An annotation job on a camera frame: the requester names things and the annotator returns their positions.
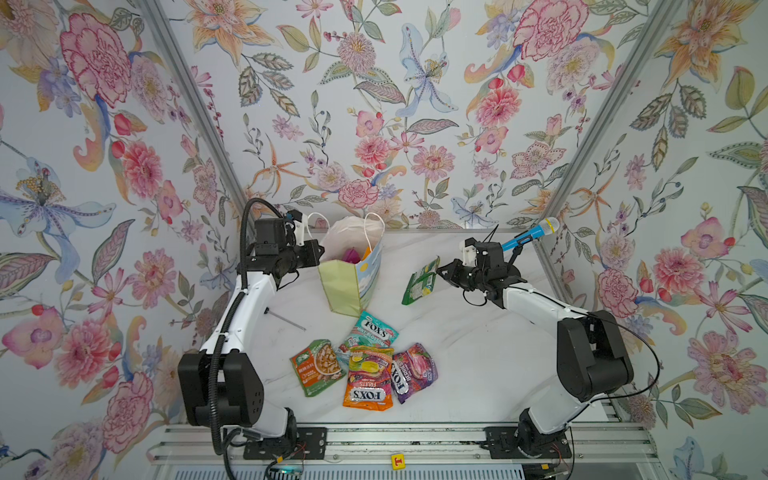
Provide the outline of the purple grape snack packet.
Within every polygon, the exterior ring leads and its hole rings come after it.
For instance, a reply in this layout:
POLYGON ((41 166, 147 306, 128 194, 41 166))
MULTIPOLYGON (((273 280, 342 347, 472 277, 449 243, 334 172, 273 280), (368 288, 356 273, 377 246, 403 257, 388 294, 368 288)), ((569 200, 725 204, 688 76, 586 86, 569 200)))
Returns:
POLYGON ((361 261, 362 257, 355 248, 348 248, 344 251, 341 260, 349 264, 357 264, 361 261))

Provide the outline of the landscape print paper bag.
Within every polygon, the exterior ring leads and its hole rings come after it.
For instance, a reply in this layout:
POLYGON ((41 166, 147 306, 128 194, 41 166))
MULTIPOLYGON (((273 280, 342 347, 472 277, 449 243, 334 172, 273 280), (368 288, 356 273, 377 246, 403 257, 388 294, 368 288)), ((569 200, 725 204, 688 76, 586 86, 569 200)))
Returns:
POLYGON ((385 233, 384 219, 374 212, 345 217, 325 232, 318 274, 332 312, 358 317, 368 307, 378 281, 385 233), (348 248, 360 253, 359 263, 341 260, 348 248))

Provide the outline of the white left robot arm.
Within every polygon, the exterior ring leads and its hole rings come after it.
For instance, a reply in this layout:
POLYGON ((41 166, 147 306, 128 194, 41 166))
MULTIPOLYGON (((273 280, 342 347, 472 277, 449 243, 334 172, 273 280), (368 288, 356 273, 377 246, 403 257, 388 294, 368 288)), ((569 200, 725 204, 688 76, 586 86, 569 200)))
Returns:
POLYGON ((267 401, 246 348, 282 280, 318 266, 324 249, 305 237, 307 226, 297 210, 283 214, 252 198, 243 215, 232 298, 200 350, 181 357, 177 372, 187 420, 208 428, 215 454, 225 456, 241 443, 285 459, 299 442, 295 415, 267 401))

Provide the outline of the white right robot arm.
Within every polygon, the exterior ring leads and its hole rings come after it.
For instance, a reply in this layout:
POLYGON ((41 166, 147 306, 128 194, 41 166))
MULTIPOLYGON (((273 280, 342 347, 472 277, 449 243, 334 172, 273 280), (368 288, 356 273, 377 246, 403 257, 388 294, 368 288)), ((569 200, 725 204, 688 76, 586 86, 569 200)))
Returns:
POLYGON ((437 275, 464 292, 521 316, 556 340, 556 376, 540 399, 519 415, 512 445, 537 458, 565 439, 573 420, 594 402, 607 398, 634 378, 620 326, 610 313, 567 304, 525 280, 498 242, 464 242, 462 257, 441 266, 437 275))

